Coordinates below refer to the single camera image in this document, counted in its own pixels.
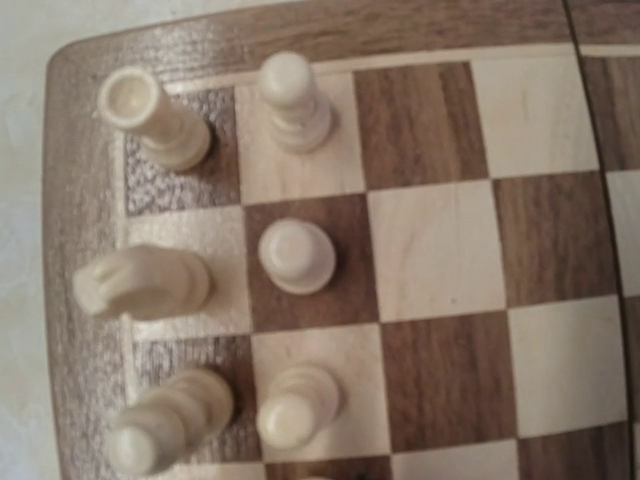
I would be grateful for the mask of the white chess pawn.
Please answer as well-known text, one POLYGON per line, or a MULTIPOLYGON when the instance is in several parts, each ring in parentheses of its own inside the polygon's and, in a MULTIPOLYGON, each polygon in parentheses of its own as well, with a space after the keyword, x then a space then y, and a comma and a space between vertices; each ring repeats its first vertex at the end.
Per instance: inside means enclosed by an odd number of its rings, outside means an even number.
POLYGON ((261 440, 278 450, 296 450, 313 441, 338 415, 341 393, 336 378, 317 365, 295 365, 269 385, 257 412, 261 440))
POLYGON ((271 223, 258 242, 258 258, 281 290, 310 295, 328 285, 337 254, 328 234, 312 222, 284 218, 271 223))
POLYGON ((220 374, 193 368, 145 390, 120 411, 106 435, 106 451, 117 472, 157 475, 193 454, 231 422, 235 400, 220 374))

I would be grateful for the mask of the white chess knight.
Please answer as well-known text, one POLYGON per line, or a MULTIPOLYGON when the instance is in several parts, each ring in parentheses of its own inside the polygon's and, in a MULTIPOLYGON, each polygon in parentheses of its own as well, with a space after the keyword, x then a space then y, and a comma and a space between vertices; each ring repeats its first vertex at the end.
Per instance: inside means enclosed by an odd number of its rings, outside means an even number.
POLYGON ((72 287, 81 309, 93 318, 126 314, 152 321, 199 311, 212 279, 206 262, 192 251, 140 244, 79 268, 72 287))

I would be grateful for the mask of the white chess corner rook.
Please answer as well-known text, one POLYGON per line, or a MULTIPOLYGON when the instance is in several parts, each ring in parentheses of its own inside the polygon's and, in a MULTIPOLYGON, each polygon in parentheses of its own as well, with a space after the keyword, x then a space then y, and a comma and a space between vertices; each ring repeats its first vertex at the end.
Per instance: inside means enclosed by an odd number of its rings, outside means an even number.
POLYGON ((174 102, 141 67, 113 71, 99 88, 97 107, 109 125, 138 138, 147 160, 164 170, 181 172, 196 166, 211 146, 205 119, 174 102))

